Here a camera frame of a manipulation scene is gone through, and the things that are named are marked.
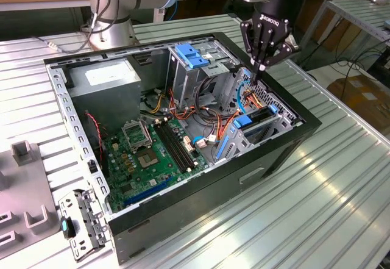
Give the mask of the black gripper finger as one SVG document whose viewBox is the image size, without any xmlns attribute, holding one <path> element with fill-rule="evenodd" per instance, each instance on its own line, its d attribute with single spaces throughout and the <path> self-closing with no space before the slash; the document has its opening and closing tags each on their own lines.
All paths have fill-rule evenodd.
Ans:
<svg viewBox="0 0 390 269">
<path fill-rule="evenodd" d="M 257 56 L 257 81 L 262 79 L 266 69 L 300 51 L 293 34 L 281 34 L 269 29 L 264 35 Z"/>
<path fill-rule="evenodd" d="M 244 42 L 246 52 L 251 57 L 252 74 L 251 82 L 257 82 L 263 70 L 260 67 L 264 60 L 263 34 L 264 26 L 261 23 L 253 23 L 252 21 L 243 21 L 240 24 L 241 35 Z"/>
</svg>

